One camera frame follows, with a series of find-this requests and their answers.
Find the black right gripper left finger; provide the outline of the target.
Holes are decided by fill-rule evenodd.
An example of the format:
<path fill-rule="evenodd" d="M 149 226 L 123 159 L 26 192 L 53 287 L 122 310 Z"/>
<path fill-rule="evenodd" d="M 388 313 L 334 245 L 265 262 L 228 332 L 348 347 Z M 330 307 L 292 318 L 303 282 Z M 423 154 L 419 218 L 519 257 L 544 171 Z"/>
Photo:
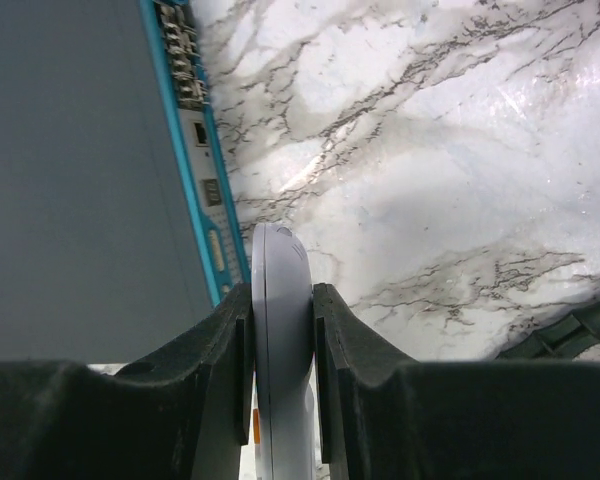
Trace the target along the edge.
<path fill-rule="evenodd" d="M 113 375 L 0 362 L 0 479 L 235 479 L 248 441 L 251 290 Z"/>

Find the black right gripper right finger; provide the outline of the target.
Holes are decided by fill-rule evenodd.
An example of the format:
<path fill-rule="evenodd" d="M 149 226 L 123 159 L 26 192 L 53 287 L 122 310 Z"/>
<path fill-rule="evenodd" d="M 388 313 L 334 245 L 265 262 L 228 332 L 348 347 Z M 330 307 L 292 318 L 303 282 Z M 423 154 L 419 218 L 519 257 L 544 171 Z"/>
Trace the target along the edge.
<path fill-rule="evenodd" d="M 321 456 L 335 479 L 600 479 L 600 363 L 419 362 L 314 288 Z"/>

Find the white remote control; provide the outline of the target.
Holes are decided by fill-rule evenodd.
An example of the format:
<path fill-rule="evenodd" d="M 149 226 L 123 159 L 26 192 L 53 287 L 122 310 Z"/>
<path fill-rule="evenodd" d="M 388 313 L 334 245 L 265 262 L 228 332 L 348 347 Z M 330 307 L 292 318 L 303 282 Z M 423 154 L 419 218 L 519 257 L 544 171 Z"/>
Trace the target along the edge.
<path fill-rule="evenodd" d="M 312 280 L 297 236 L 274 223 L 256 226 L 252 308 L 261 479 L 315 477 Z"/>

